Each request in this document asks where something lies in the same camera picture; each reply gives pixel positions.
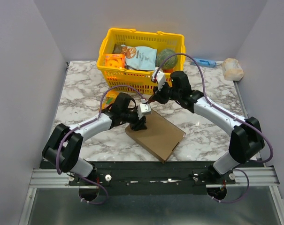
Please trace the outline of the brown cardboard express box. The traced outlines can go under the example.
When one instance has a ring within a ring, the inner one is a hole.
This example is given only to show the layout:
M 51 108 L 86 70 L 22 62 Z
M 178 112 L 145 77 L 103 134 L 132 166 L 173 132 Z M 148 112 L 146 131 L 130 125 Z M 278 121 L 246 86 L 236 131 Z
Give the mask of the brown cardboard express box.
M 156 111 L 146 116 L 147 129 L 125 133 L 161 163 L 165 163 L 185 137 L 185 132 L 159 115 Z

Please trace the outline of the red black utility knife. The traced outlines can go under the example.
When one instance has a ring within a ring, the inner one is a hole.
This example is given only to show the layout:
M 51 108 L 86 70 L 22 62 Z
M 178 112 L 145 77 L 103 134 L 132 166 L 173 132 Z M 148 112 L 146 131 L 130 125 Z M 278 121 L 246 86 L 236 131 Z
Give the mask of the red black utility knife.
M 147 104 L 153 103 L 153 102 L 157 101 L 158 97 L 159 97 L 159 95 L 154 93 L 149 97 L 149 99 L 147 100 L 146 103 Z

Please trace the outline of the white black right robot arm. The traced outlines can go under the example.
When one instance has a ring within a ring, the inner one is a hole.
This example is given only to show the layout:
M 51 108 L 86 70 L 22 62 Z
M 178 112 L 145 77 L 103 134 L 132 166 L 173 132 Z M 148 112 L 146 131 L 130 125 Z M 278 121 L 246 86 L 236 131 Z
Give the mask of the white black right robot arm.
M 192 90 L 187 74 L 183 71 L 171 73 L 171 85 L 163 72 L 154 72 L 152 82 L 156 83 L 151 99 L 161 104 L 173 100 L 182 108 L 200 115 L 230 136 L 229 150 L 216 160 L 207 172 L 208 180 L 214 184 L 224 179 L 224 174 L 246 163 L 265 146 L 260 135 L 259 121 L 251 117 L 246 119 L 214 104 L 205 98 L 203 92 Z

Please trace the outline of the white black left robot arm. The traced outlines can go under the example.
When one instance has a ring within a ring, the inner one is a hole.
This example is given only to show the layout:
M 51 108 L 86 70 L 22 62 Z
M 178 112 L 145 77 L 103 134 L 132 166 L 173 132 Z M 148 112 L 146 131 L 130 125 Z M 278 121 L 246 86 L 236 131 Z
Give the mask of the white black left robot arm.
M 120 93 L 113 103 L 101 108 L 100 113 L 91 119 L 71 126 L 57 125 L 42 151 L 42 157 L 56 166 L 58 173 L 77 174 L 85 185 L 91 185 L 95 182 L 96 168 L 80 158 L 82 144 L 101 132 L 125 123 L 133 131 L 146 129 L 146 115 L 151 113 L 151 107 L 142 99 L 139 105 L 130 108 L 130 102 L 134 101 L 130 95 Z

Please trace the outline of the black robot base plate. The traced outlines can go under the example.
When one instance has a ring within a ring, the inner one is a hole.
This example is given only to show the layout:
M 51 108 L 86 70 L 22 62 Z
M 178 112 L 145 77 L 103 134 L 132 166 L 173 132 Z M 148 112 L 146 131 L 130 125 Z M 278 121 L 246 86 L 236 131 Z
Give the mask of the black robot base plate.
M 211 161 L 94 162 L 92 181 L 105 190 L 100 195 L 206 195 L 208 188 L 235 184 L 233 171 L 213 175 Z

